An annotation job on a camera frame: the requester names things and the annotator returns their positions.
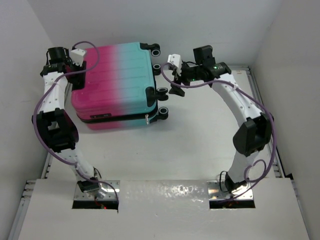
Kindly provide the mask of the pink suitcase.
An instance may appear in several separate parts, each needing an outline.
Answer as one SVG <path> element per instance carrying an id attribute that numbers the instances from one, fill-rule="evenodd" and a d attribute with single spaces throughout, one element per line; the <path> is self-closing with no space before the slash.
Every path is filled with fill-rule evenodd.
<path id="1" fill-rule="evenodd" d="M 93 67 L 73 85 L 71 104 L 91 130 L 139 127 L 166 120 L 168 89 L 157 87 L 161 66 L 152 57 L 161 54 L 157 43 L 131 42 L 87 48 L 84 64 Z"/>

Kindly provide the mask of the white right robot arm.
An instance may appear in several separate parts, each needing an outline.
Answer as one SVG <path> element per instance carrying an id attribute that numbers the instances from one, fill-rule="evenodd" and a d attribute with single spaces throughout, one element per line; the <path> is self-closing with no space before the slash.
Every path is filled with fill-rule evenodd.
<path id="1" fill-rule="evenodd" d="M 194 63 L 183 61 L 179 54 L 168 56 L 168 68 L 173 75 L 169 93 L 184 97 L 184 90 L 193 88 L 192 82 L 202 81 L 202 85 L 211 87 L 232 112 L 238 124 L 232 138 L 235 155 L 224 178 L 225 191 L 232 193 L 251 182 L 248 171 L 254 166 L 258 153 L 270 142 L 273 118 L 241 90 L 225 62 L 216 62 L 212 46 L 195 48 L 193 54 Z"/>

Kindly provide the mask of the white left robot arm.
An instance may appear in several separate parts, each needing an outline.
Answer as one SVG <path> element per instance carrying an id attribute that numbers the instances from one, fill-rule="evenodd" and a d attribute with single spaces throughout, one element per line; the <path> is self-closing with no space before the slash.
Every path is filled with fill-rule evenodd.
<path id="1" fill-rule="evenodd" d="M 40 75 L 44 94 L 37 103 L 32 124 L 42 146 L 57 160 L 68 165 L 83 193 L 96 194 L 100 189 L 95 168 L 77 148 L 79 133 L 65 110 L 68 84 L 80 86 L 86 73 L 86 51 L 72 47 L 52 47 L 46 52 L 46 64 Z"/>

